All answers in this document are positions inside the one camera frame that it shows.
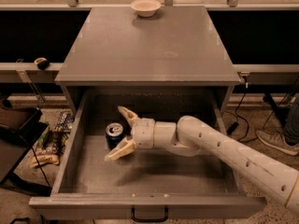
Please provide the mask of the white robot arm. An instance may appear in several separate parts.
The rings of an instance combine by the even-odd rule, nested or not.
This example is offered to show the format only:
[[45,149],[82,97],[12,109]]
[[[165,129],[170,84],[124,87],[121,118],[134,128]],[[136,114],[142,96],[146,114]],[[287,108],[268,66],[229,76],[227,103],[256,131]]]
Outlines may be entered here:
[[127,156],[137,148],[163,148],[186,157],[195,156],[205,149],[286,209],[299,214],[299,171],[243,145],[192,116],[183,116],[178,122],[162,122],[140,118],[121,105],[118,111],[127,120],[131,136],[123,138],[107,153],[106,161]]

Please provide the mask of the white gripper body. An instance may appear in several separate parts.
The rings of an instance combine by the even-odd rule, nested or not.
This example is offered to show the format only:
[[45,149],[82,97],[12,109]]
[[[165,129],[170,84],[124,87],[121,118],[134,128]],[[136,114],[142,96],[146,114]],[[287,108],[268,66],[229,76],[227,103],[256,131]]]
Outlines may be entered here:
[[131,130],[131,136],[139,148],[153,148],[154,119],[137,119]]

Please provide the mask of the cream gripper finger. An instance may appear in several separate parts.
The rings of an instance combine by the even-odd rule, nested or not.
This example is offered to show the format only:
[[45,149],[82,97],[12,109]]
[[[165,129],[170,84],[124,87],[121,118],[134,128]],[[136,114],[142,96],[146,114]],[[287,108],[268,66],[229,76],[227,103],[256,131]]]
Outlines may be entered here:
[[126,108],[125,106],[119,105],[118,111],[127,120],[130,127],[133,127],[135,122],[139,119],[139,116],[134,111]]
[[127,156],[137,149],[137,144],[133,139],[128,140],[124,137],[115,148],[106,154],[105,161],[115,161],[121,157]]

